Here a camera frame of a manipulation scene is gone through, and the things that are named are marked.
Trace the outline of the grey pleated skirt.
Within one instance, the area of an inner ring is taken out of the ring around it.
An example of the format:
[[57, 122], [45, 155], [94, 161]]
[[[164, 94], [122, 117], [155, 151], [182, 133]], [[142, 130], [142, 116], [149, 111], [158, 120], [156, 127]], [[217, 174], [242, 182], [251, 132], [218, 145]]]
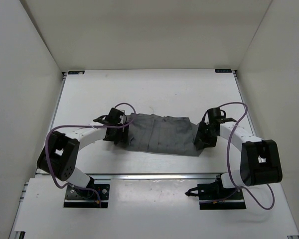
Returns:
[[195, 157], [202, 153], [194, 146], [198, 125], [187, 117], [132, 113], [130, 118], [126, 150]]

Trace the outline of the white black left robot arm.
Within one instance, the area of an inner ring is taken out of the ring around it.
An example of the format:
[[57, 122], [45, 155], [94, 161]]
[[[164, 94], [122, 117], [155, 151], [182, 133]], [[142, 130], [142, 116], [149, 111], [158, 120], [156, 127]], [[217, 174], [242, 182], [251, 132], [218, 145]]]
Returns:
[[76, 167], [79, 151], [99, 140], [113, 144], [126, 142], [129, 124], [124, 110], [111, 108], [107, 115], [94, 119], [89, 125], [73, 126], [72, 132], [59, 132], [60, 126], [48, 134], [37, 167], [55, 180], [67, 182], [82, 198], [89, 198], [95, 191], [94, 179]]

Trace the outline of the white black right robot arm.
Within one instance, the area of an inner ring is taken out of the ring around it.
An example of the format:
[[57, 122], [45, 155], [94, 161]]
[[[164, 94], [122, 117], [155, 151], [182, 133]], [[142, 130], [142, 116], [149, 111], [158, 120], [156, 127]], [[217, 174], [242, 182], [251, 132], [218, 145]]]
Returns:
[[[278, 146], [273, 140], [264, 140], [240, 127], [236, 120], [227, 118], [220, 108], [208, 109], [198, 125], [194, 140], [197, 150], [216, 146], [217, 139], [227, 140], [227, 173], [220, 176], [220, 183], [213, 187], [218, 199], [226, 199], [231, 188], [280, 183], [283, 178]], [[230, 169], [230, 146], [240, 153], [240, 168]]]

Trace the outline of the right corner label sticker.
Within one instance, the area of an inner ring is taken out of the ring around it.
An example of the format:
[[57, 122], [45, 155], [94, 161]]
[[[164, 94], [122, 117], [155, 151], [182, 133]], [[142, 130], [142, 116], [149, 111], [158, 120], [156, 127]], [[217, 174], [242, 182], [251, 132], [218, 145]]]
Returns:
[[215, 69], [216, 73], [232, 73], [231, 69]]

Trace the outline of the corner label sticker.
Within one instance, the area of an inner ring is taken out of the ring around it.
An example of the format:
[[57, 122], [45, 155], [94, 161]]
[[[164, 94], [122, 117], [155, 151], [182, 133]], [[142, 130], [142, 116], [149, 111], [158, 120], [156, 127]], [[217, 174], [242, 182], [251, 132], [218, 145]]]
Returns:
[[216, 73], [232, 73], [231, 69], [215, 69]]
[[68, 75], [84, 75], [85, 71], [68, 71]]

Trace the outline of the left corner label sticker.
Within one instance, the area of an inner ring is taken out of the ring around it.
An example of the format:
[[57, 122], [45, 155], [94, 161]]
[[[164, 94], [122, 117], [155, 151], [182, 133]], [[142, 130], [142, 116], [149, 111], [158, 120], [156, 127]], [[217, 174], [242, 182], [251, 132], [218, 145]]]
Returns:
[[85, 71], [68, 71], [68, 75], [84, 75]]

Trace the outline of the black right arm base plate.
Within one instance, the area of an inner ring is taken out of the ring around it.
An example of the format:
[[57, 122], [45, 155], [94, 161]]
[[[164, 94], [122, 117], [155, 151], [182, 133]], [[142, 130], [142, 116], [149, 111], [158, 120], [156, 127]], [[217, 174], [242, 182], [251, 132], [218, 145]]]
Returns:
[[198, 183], [185, 192], [188, 197], [198, 197], [200, 210], [244, 210], [246, 204], [241, 189], [224, 188], [220, 176], [212, 183]]

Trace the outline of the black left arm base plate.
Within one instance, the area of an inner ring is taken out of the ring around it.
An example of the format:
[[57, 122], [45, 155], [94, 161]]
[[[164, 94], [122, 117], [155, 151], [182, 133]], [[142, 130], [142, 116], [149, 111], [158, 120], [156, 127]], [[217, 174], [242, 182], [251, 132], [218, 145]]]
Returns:
[[82, 190], [76, 187], [68, 186], [64, 197], [64, 208], [96, 208], [106, 209], [110, 195], [109, 181], [99, 183], [89, 176], [87, 188], [94, 189], [98, 195], [91, 190]]

